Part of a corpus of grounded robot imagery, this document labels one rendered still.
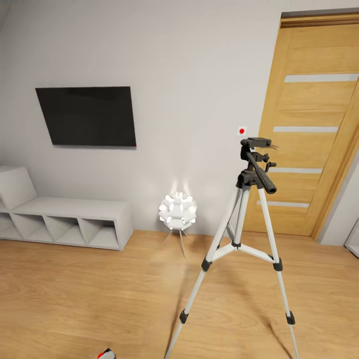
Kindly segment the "camera tripod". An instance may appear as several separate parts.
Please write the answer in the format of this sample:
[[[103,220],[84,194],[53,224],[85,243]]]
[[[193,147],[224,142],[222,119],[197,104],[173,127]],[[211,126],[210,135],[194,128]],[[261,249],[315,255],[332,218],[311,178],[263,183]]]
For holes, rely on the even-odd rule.
[[[246,252],[248,254],[254,255],[256,257],[259,257],[261,259],[264,259],[264,260],[267,260],[267,261],[270,261],[273,263],[274,269],[278,273],[279,283],[280,283],[283,301],[284,301],[284,305],[285,305],[285,309],[286,309],[287,323],[289,324],[289,327],[290,327],[293,345],[294,345],[294,349],[295,349],[295,353],[296,353],[296,358],[299,359],[296,340],[295,340],[293,327],[292,327],[292,325],[295,324],[295,318],[294,318],[292,311],[289,310],[289,305],[288,305],[284,282],[283,282],[282,273],[281,273],[281,271],[283,270],[282,260],[278,256],[278,251],[277,251],[276,242],[275,242],[275,238],[274,238],[274,232],[273,232],[272,223],[271,223],[270,214],[269,214],[268,205],[267,205],[267,200],[266,200],[266,196],[265,196],[265,192],[264,192],[264,189],[269,194],[273,194],[277,191],[277,188],[275,187],[275,185],[272,183],[272,181],[266,175],[269,168],[275,167],[277,164],[268,162],[268,160],[269,160],[268,154],[261,155],[261,154],[255,152],[256,147],[270,147],[272,140],[258,137],[258,138],[243,139],[243,140],[241,140],[240,143],[242,145],[240,157],[242,160],[248,161],[248,168],[243,170],[241,172],[241,174],[238,176],[238,181],[237,181],[235,190],[233,192],[233,195],[230,199],[230,202],[228,203],[227,209],[226,209],[224,216],[221,220],[221,223],[216,232],[215,238],[211,244],[209,252],[208,252],[207,256],[204,258],[203,263],[201,265],[202,270],[198,277],[198,280],[196,282],[194,290],[190,296],[190,299],[188,301],[186,308],[182,311],[182,313],[179,317],[181,322],[180,322],[178,329],[176,331],[176,334],[171,342],[171,345],[168,349],[165,359],[168,359],[171,354],[171,351],[172,351],[174,344],[177,340],[177,337],[181,331],[181,328],[187,320],[187,317],[189,315],[188,314],[189,310],[190,310],[192,303],[195,299],[195,296],[199,290],[199,287],[204,278],[204,275],[207,272],[207,270],[209,269],[210,265],[213,263],[213,261],[221,258],[222,256],[225,256],[226,254],[228,254],[232,251],[238,251],[238,250],[241,250],[243,252]],[[263,170],[262,168],[260,168],[258,166],[257,162],[267,163],[266,169]],[[240,243],[240,237],[241,237],[241,233],[242,233],[245,213],[246,213],[250,189],[251,189],[252,185],[257,185],[257,188],[259,191],[261,205],[262,205],[262,209],[263,209],[263,213],[264,213],[264,218],[265,218],[265,222],[266,222],[266,227],[267,227],[268,236],[269,236],[273,255],[266,254],[262,251],[253,249],[249,246],[246,246],[246,245],[243,245]],[[240,207],[239,207],[236,229],[235,229],[235,233],[234,233],[234,231],[230,225],[230,219],[231,219],[232,214],[236,208],[236,205],[238,203],[241,192],[242,192],[241,202],[240,202]],[[220,242],[222,240],[222,237],[224,236],[225,230],[227,230],[227,233],[229,235],[231,243],[218,250],[218,248],[220,247]]]

